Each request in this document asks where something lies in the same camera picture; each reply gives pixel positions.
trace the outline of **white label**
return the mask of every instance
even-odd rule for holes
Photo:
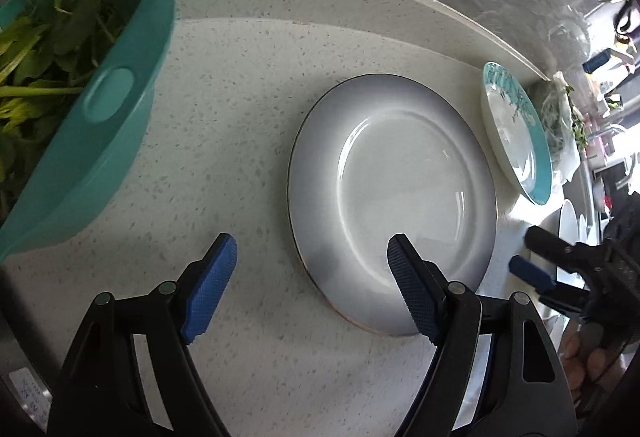
[[[20,395],[27,407],[29,416],[43,430],[47,429],[49,421],[49,409],[51,401],[46,398],[44,392],[33,378],[33,374],[26,367],[9,373],[9,379],[14,384],[15,390]]]

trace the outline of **screw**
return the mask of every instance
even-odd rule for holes
[[[516,300],[520,305],[526,305],[529,303],[529,296],[527,296],[524,292],[516,292],[513,295],[513,299]]]
[[[466,287],[463,283],[460,282],[451,282],[449,284],[448,289],[453,293],[453,294],[464,294],[466,291]]]
[[[111,294],[108,292],[101,292],[94,298],[96,305],[107,305],[111,301]]]
[[[158,292],[161,294],[172,294],[176,289],[175,282],[166,281],[158,286]]]

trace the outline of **plate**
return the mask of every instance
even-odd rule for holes
[[[494,248],[494,184],[478,141],[442,97],[400,76],[353,78],[316,103],[292,150],[288,199],[309,276],[376,333],[417,333],[386,263],[394,234],[473,290]]]
[[[502,171],[534,204],[551,196],[551,156],[529,97],[506,68],[487,63],[482,74],[482,118]]]

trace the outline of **faucet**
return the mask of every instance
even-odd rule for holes
[[[609,133],[609,132],[617,132],[617,133],[625,133],[626,134],[626,128],[624,126],[619,125],[619,124],[608,124],[602,130],[598,130],[597,132],[593,132],[593,133],[588,134],[587,135],[587,142],[594,141],[598,137],[602,137],[604,134]],[[618,182],[616,182],[616,189],[617,190],[619,190],[623,186],[626,186],[629,183],[629,181],[631,180],[631,177],[632,177],[632,175],[634,173],[634,169],[636,168],[636,163],[637,162],[638,162],[638,154],[636,152],[633,152],[631,154],[631,167],[629,168],[629,172],[622,179],[620,179]]]

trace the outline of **gray plate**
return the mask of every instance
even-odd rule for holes
[[[376,333],[417,332],[386,263],[391,236],[405,233],[473,290],[494,248],[494,184],[478,141],[444,99],[400,76],[353,78],[316,103],[293,147],[288,194],[309,276]]]

